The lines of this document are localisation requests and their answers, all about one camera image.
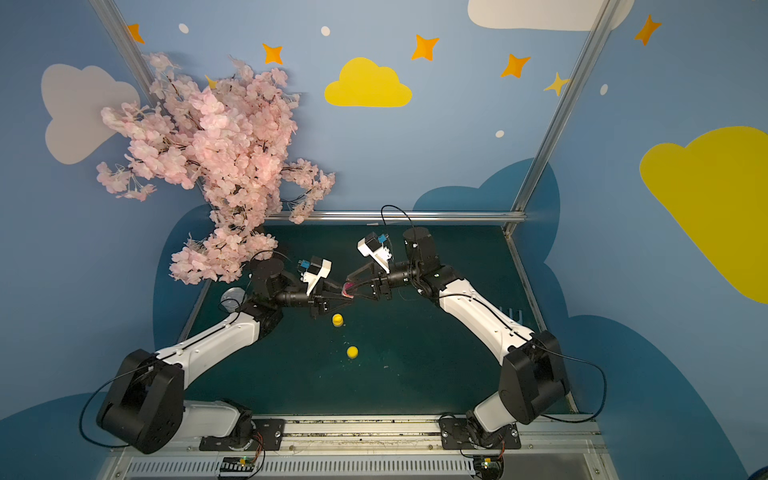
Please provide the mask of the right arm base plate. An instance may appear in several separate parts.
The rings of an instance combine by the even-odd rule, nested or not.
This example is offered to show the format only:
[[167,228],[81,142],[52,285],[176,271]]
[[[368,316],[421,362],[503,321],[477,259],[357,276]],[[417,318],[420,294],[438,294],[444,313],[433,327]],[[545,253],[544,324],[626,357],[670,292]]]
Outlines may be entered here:
[[475,419],[441,415],[437,419],[442,448],[445,450],[520,449],[521,441],[515,423],[489,432]]

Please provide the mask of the magenta paint jar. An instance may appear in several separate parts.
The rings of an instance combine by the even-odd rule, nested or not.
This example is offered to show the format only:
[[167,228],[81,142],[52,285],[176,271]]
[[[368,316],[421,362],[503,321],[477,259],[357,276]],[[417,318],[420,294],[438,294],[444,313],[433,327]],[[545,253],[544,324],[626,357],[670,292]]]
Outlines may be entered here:
[[342,294],[342,295],[343,295],[345,298],[349,298],[349,299],[352,299],[352,298],[354,297],[354,290],[355,290],[355,284],[354,284],[354,283],[352,283],[352,282],[346,282],[346,283],[343,285],[343,288],[342,288],[341,294]]

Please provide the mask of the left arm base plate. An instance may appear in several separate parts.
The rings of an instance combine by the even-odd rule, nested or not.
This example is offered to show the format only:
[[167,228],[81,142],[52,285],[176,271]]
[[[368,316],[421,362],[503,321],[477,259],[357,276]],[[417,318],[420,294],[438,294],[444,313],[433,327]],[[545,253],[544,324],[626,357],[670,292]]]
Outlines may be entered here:
[[281,447],[286,421],[279,418],[243,417],[234,429],[225,436],[203,437],[200,451],[248,452],[278,451]]

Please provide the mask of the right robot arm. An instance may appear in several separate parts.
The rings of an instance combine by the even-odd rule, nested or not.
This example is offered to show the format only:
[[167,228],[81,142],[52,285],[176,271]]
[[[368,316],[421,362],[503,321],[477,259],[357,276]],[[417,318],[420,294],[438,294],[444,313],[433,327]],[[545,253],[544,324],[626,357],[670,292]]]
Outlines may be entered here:
[[452,266],[443,263],[434,238],[424,227],[405,231],[406,259],[396,262],[388,237],[370,233],[357,243],[368,262],[345,281],[343,293],[361,287],[379,299],[410,286],[474,334],[501,367],[497,391],[467,413],[470,431],[494,433],[514,423],[529,424],[570,393],[558,340],[535,332],[486,300]]

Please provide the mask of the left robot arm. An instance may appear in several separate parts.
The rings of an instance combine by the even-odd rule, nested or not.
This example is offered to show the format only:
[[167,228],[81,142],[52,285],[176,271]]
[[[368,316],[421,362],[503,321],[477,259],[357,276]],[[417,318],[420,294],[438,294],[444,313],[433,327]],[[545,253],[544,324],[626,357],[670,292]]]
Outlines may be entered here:
[[187,388],[235,352],[271,333],[286,307],[312,316],[329,310],[340,286],[329,281],[332,263],[314,257],[299,264],[299,276],[282,260],[251,264],[249,280],[214,326],[156,352],[138,349],[120,365],[96,415],[97,425],[141,453],[152,454],[175,440],[198,439],[206,450],[246,451],[256,446],[249,408],[234,401],[186,399]]

